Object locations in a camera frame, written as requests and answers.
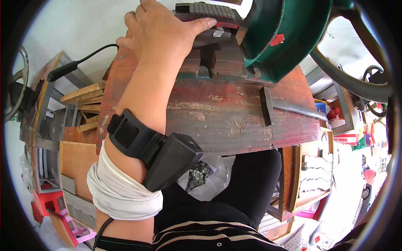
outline finger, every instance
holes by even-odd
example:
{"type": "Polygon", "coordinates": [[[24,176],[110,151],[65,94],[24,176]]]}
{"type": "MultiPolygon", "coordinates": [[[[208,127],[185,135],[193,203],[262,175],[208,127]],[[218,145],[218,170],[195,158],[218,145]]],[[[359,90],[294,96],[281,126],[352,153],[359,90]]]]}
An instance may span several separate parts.
{"type": "Polygon", "coordinates": [[[142,15],[145,14],[145,12],[146,11],[145,11],[144,7],[141,4],[138,5],[137,9],[135,10],[136,18],[141,18],[142,15]]]}
{"type": "Polygon", "coordinates": [[[155,0],[140,0],[139,2],[144,7],[145,11],[149,11],[152,8],[158,7],[161,4],[155,0]]]}
{"type": "Polygon", "coordinates": [[[130,48],[130,47],[131,47],[131,44],[132,44],[131,38],[119,37],[119,38],[116,40],[116,44],[117,44],[119,47],[130,48]]]}
{"type": "Polygon", "coordinates": [[[201,32],[214,27],[217,21],[214,18],[206,17],[206,18],[195,19],[193,21],[186,23],[190,26],[190,30],[194,32],[194,34],[197,36],[201,32]]]}
{"type": "Polygon", "coordinates": [[[124,15],[124,23],[129,30],[135,27],[136,22],[137,19],[135,18],[135,14],[133,11],[127,12],[126,15],[124,15]]]}

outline pink plastic stool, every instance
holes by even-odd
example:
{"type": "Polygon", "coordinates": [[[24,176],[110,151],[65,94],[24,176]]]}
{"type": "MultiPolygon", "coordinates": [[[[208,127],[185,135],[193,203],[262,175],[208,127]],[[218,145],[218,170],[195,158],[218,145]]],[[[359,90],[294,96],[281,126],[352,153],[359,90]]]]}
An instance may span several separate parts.
{"type": "Polygon", "coordinates": [[[52,192],[52,193],[43,193],[39,194],[35,190],[33,191],[33,198],[35,200],[35,205],[38,208],[39,212],[42,216],[48,216],[47,209],[50,209],[53,212],[59,212],[59,203],[57,199],[63,197],[63,192],[52,192]]]}
{"type": "Polygon", "coordinates": [[[95,237],[96,232],[90,228],[80,227],[77,228],[73,218],[68,216],[67,209],[63,209],[58,213],[49,212],[50,219],[53,223],[57,233],[66,244],[77,247],[78,243],[87,241],[95,237]],[[74,229],[72,230],[68,224],[71,221],[74,229]]]}

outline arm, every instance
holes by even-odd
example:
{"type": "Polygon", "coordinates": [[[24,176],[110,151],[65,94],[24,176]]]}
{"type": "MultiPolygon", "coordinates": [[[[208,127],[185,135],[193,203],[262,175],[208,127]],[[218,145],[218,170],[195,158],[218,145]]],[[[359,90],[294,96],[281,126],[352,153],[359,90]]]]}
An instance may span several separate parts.
{"type": "MultiPolygon", "coordinates": [[[[190,53],[195,36],[213,27],[216,20],[202,18],[181,22],[172,12],[155,0],[141,0],[135,14],[124,16],[129,31],[117,44],[132,49],[139,61],[117,108],[136,116],[143,124],[165,134],[166,107],[178,71],[190,53]]],[[[122,154],[105,139],[105,151],[110,160],[123,172],[142,183],[146,168],[139,159],[122,154]]],[[[97,229],[109,218],[96,211],[97,229]]],[[[139,221],[114,220],[103,236],[152,243],[154,218],[139,221]]]]}

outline black power cord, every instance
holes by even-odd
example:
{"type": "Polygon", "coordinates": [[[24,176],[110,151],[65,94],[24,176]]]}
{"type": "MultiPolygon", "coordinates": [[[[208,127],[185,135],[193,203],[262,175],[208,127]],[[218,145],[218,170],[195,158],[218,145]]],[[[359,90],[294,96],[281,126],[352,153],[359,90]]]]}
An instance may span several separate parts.
{"type": "Polygon", "coordinates": [[[113,221],[113,218],[107,219],[107,221],[104,222],[104,224],[100,227],[99,231],[96,233],[95,241],[94,241],[94,246],[92,247],[92,251],[95,250],[95,248],[98,246],[98,241],[100,237],[102,236],[103,231],[105,228],[113,221]]]}
{"type": "Polygon", "coordinates": [[[108,47],[117,47],[117,49],[119,49],[119,46],[116,44],[105,45],[104,47],[94,51],[93,53],[89,54],[88,56],[84,57],[81,60],[69,62],[68,64],[60,66],[59,68],[54,69],[53,71],[49,72],[49,74],[47,75],[47,81],[54,82],[54,81],[58,80],[59,78],[63,77],[64,75],[76,70],[79,63],[84,62],[88,58],[92,57],[93,55],[97,54],[101,50],[108,48],[108,47]]]}

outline wooden workbench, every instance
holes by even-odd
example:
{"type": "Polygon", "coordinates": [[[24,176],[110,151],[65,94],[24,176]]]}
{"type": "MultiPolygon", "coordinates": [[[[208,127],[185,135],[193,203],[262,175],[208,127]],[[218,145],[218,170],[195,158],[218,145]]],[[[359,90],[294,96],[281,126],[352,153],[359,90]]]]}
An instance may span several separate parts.
{"type": "MultiPolygon", "coordinates": [[[[110,69],[98,124],[97,152],[106,128],[136,68],[132,51],[120,48],[110,69]]],[[[274,109],[265,126],[260,86],[215,80],[178,80],[166,112],[166,134],[190,135],[206,155],[234,155],[287,147],[317,140],[315,118],[274,109]]],[[[312,94],[299,66],[271,88],[273,98],[315,109],[312,94]]]]}

